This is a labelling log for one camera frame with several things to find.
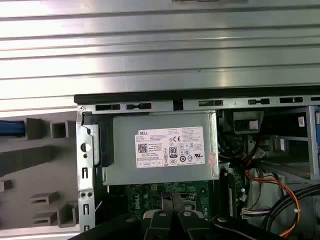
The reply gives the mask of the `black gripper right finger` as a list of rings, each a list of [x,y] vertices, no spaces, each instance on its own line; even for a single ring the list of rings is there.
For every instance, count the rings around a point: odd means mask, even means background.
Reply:
[[[179,192],[172,193],[172,207],[178,227],[186,240],[282,240],[267,232],[230,216],[217,215],[207,220],[198,211],[187,210]]]

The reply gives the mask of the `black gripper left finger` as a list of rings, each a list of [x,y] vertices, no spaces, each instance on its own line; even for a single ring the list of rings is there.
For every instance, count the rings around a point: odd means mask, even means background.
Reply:
[[[140,220],[131,213],[117,216],[72,237],[73,240],[168,240],[174,213],[174,194],[163,192],[162,209],[149,210]]]

